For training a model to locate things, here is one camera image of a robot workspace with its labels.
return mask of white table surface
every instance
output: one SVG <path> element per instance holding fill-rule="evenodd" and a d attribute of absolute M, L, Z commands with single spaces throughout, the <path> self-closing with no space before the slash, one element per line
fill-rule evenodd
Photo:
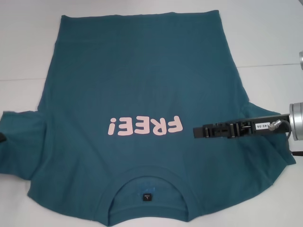
<path fill-rule="evenodd" d="M 45 82 L 61 15 L 205 12 L 218 9 L 233 59 L 251 102 L 288 113 L 303 102 L 303 6 L 298 0 L 0 0 L 0 115 L 35 110 Z M 292 150 L 303 150 L 294 142 Z M 303 158 L 274 186 L 239 205 L 189 223 L 138 218 L 121 227 L 301 227 Z M 26 196 L 30 182 L 0 175 L 1 227 L 100 227 L 49 211 Z"/>

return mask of folded t-shirt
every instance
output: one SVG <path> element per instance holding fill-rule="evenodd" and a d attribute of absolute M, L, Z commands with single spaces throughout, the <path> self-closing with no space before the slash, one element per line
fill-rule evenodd
<path fill-rule="evenodd" d="M 0 173 L 30 198 L 110 226 L 190 221 L 268 187 L 285 135 L 194 139 L 193 128 L 272 115 L 249 103 L 218 11 L 62 16 L 38 111 L 5 112 Z"/>

